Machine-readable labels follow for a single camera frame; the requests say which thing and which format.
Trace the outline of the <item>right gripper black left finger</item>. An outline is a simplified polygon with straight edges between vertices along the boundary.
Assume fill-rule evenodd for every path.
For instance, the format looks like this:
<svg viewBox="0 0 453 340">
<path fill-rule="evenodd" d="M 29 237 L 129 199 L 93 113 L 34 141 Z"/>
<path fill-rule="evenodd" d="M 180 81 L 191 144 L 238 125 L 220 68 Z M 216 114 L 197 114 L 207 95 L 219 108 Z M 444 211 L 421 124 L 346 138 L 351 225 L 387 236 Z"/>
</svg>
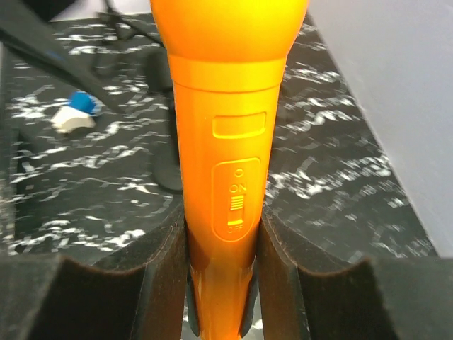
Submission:
<svg viewBox="0 0 453 340">
<path fill-rule="evenodd" d="M 2 339 L 179 339 L 185 219 L 87 266 L 59 254 L 1 257 Z"/>
</svg>

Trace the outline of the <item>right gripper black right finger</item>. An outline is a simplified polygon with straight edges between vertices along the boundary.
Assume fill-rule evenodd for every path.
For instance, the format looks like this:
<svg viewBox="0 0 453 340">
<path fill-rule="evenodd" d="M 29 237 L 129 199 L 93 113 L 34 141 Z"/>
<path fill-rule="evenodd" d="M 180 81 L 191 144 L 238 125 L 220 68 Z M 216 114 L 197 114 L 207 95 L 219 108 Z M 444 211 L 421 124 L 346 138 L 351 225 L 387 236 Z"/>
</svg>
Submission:
<svg viewBox="0 0 453 340">
<path fill-rule="evenodd" d="M 348 263 L 265 208 L 257 267 L 266 339 L 451 339 L 452 260 Z"/>
</svg>

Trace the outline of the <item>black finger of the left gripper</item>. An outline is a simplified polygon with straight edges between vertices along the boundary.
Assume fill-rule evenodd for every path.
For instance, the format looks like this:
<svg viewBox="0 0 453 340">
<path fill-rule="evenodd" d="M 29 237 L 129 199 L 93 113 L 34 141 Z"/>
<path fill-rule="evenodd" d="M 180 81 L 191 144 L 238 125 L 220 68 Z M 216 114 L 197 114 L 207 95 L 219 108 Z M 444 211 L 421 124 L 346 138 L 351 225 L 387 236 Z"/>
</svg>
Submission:
<svg viewBox="0 0 453 340">
<path fill-rule="evenodd" d="M 93 95 L 113 112 L 124 112 L 101 81 L 69 55 L 53 38 L 50 27 L 40 20 L 21 24 L 14 19 L 2 18 L 1 41 L 28 64 Z"/>
</svg>

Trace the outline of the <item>black tripod microphone stand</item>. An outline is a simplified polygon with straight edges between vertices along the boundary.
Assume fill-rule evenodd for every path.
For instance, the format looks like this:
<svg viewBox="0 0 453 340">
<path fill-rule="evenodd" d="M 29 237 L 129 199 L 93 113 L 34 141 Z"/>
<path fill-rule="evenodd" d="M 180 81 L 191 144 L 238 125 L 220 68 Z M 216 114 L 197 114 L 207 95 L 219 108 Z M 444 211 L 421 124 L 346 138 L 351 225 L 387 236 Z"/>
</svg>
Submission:
<svg viewBox="0 0 453 340">
<path fill-rule="evenodd" d="M 127 20 L 119 11 L 114 9 L 112 1 L 102 0 L 105 7 L 104 11 L 99 11 L 97 13 L 98 20 L 104 24 L 107 28 L 112 29 L 119 41 L 127 41 L 135 36 L 143 36 L 150 40 L 153 43 L 156 43 L 159 47 L 163 47 L 164 44 L 162 41 L 148 33 L 141 26 L 133 23 L 132 21 Z M 129 35 L 122 35 L 120 29 L 122 26 L 127 26 L 132 31 Z"/>
</svg>

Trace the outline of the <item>black round-base stand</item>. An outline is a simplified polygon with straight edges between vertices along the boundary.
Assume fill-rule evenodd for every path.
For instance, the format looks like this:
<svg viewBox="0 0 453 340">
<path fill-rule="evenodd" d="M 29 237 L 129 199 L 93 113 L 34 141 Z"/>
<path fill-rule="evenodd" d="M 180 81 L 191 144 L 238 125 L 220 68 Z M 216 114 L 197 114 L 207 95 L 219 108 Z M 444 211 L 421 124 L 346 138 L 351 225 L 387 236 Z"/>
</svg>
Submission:
<svg viewBox="0 0 453 340">
<path fill-rule="evenodd" d="M 189 268 L 188 322 L 201 339 L 243 339 L 253 323 L 258 295 L 256 264 L 248 268 Z"/>
<path fill-rule="evenodd" d="M 164 100 L 165 126 L 168 141 L 154 148 L 151 170 L 155 182 L 172 193 L 182 192 L 178 136 L 176 128 L 176 108 L 173 82 L 168 65 L 167 53 L 163 48 L 151 50 L 145 58 L 144 75 L 148 91 Z"/>
</svg>

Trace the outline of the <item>orange microphone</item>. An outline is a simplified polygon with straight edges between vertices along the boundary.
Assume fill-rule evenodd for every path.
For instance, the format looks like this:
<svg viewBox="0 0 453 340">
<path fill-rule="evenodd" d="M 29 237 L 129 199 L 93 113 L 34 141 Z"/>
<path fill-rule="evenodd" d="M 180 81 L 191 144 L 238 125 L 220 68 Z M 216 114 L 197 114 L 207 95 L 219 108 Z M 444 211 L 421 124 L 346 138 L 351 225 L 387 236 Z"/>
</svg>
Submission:
<svg viewBox="0 0 453 340">
<path fill-rule="evenodd" d="M 306 1 L 152 1 L 168 54 L 190 267 L 254 264 L 277 101 Z"/>
</svg>

